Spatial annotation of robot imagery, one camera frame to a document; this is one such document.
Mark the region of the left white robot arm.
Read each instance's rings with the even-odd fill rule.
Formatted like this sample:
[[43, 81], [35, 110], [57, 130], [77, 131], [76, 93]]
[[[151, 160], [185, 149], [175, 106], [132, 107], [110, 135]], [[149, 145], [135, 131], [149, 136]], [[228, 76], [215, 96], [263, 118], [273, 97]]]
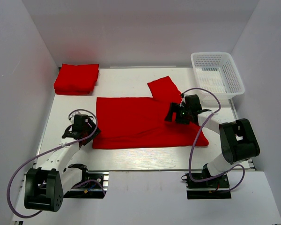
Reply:
[[100, 134], [93, 119], [92, 115], [80, 112], [69, 116], [71, 125], [61, 137], [60, 149], [54, 150], [44, 163], [26, 174], [25, 208], [57, 212], [67, 192], [77, 185], [88, 185], [87, 166], [70, 161], [82, 146]]

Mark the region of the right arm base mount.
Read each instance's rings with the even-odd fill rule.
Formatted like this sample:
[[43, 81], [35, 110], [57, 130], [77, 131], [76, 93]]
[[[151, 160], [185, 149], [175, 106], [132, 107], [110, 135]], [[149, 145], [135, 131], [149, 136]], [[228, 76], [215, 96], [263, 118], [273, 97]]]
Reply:
[[231, 199], [227, 175], [209, 181], [194, 182], [190, 179], [189, 173], [185, 173], [181, 180], [186, 183], [188, 200]]

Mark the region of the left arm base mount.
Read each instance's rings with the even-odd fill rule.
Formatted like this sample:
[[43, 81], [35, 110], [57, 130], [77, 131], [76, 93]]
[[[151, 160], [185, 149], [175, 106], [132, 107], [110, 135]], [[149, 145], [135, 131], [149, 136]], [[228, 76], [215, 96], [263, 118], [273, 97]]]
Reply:
[[103, 199], [109, 173], [90, 171], [84, 164], [70, 164], [62, 174], [64, 198]]

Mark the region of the red t shirt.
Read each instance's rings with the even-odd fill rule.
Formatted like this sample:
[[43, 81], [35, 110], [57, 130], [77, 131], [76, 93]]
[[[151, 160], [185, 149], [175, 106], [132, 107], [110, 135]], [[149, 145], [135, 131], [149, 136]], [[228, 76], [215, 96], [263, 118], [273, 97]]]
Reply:
[[169, 76], [149, 82], [152, 97], [98, 97], [101, 133], [92, 147], [101, 150], [191, 146], [199, 130], [194, 123], [167, 122], [171, 103], [182, 100]]

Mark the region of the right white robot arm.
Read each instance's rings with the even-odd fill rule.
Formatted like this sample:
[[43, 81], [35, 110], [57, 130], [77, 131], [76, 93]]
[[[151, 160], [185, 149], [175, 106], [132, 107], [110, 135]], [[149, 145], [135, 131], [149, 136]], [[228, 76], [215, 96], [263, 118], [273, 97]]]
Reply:
[[171, 103], [164, 120], [171, 122], [174, 114], [176, 123], [185, 125], [194, 123], [200, 127], [192, 144], [189, 170], [194, 147], [202, 129], [208, 128], [220, 136], [221, 153], [203, 166], [201, 179], [195, 179], [189, 174], [193, 182], [203, 182], [206, 186], [213, 187], [218, 183], [219, 177], [260, 154], [259, 144], [248, 119], [226, 119], [210, 109], [202, 109], [197, 95], [184, 97], [180, 104]]

